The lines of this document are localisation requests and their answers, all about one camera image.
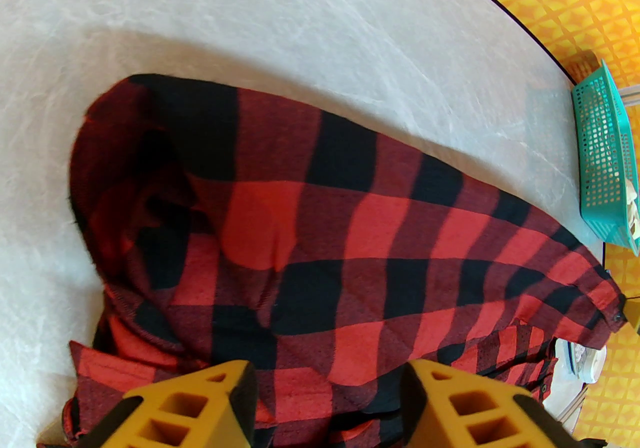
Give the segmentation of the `teal plastic laundry basket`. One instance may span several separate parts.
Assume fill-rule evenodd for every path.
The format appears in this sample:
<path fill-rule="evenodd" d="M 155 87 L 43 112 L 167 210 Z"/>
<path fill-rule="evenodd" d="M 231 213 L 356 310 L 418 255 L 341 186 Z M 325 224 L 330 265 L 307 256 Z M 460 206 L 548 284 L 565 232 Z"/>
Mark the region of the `teal plastic laundry basket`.
<path fill-rule="evenodd" d="M 605 62 L 571 92 L 578 144 L 580 213 L 605 243 L 640 254 L 627 224 L 626 178 L 640 183 L 629 117 Z"/>

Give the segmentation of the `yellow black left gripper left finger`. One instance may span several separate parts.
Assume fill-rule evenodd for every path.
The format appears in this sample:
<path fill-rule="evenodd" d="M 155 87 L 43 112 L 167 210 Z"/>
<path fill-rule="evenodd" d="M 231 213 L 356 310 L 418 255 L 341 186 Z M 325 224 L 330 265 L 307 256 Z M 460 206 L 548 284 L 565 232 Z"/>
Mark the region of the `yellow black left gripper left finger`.
<path fill-rule="evenodd" d="M 229 361 L 128 391 L 100 448 L 254 448 L 258 376 Z"/>

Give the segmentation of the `white square alarm clock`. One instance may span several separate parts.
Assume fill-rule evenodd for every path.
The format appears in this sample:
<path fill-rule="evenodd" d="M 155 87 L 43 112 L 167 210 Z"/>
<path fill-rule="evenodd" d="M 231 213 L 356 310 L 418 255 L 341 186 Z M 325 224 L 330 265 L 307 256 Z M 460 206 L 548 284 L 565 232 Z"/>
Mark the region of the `white square alarm clock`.
<path fill-rule="evenodd" d="M 554 349 L 557 363 L 550 393 L 543 404 L 551 416 L 572 433 L 589 386 L 595 384 L 602 374 L 607 350 L 590 349 L 563 339 L 555 341 Z"/>

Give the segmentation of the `beige shorts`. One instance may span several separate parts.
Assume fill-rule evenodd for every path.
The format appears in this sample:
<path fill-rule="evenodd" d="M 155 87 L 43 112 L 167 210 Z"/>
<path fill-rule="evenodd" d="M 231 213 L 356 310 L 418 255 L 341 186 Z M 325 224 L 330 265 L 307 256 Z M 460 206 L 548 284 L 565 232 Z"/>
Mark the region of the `beige shorts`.
<path fill-rule="evenodd" d="M 626 215 L 628 229 L 633 240 L 640 238 L 640 210 L 638 210 L 637 199 L 638 194 L 633 183 L 629 179 L 625 179 L 626 193 Z"/>

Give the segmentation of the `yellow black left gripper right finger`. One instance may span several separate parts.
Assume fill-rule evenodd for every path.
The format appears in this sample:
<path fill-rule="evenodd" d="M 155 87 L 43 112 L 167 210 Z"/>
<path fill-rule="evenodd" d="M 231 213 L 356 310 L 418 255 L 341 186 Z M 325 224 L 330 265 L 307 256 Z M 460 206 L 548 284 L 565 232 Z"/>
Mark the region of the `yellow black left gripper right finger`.
<path fill-rule="evenodd" d="M 576 448 L 521 387 L 425 359 L 400 380 L 402 448 Z"/>

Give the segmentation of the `red black plaid shirt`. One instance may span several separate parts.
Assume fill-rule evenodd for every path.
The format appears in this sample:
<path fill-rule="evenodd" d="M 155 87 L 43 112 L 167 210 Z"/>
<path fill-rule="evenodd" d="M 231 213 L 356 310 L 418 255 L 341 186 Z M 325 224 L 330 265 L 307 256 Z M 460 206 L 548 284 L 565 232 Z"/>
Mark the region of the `red black plaid shirt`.
<path fill-rule="evenodd" d="M 138 386 L 245 359 L 258 448 L 400 448 L 403 365 L 550 393 L 624 295 L 553 217 L 311 105 L 148 74 L 87 110 L 70 203 L 103 283 L 71 445 Z"/>

